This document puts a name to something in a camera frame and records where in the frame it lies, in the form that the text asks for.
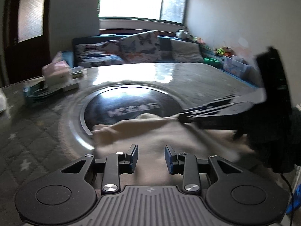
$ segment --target white pillow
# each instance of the white pillow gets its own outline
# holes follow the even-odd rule
[[[171,39],[173,59],[181,63],[196,63],[202,60],[199,45],[193,42]]]

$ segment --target white star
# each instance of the white star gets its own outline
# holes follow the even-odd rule
[[[62,108],[61,105],[56,105],[52,110],[59,111]]]
[[[27,162],[27,159],[23,160],[23,163],[20,165],[21,170],[28,170],[29,169],[29,165],[31,164],[31,162]]]
[[[14,139],[15,137],[16,137],[16,134],[15,134],[15,133],[11,133],[11,135],[9,136],[8,139],[12,140],[12,139]]]

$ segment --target window frame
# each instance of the window frame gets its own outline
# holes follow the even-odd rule
[[[99,19],[136,19],[136,20],[147,20],[147,21],[162,22],[162,23],[168,23],[168,24],[173,24],[173,25],[185,26],[186,13],[187,13],[187,2],[188,2],[188,0],[185,0],[184,15],[183,15],[182,23],[173,22],[173,21],[169,21],[169,20],[163,20],[163,19],[146,19],[146,18],[137,18],[137,17],[98,16],[98,18]],[[163,0],[161,1],[160,17],[162,15],[162,8],[163,8]]]

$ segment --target pink tissue box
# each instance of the pink tissue box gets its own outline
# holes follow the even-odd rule
[[[47,86],[53,86],[60,83],[65,83],[71,80],[70,67],[66,61],[51,63],[42,68],[43,76]]]

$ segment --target green bowl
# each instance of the green bowl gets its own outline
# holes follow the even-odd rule
[[[213,59],[213,58],[204,58],[204,63],[209,64],[214,67],[218,67],[221,64],[220,61],[218,61],[217,59]]]

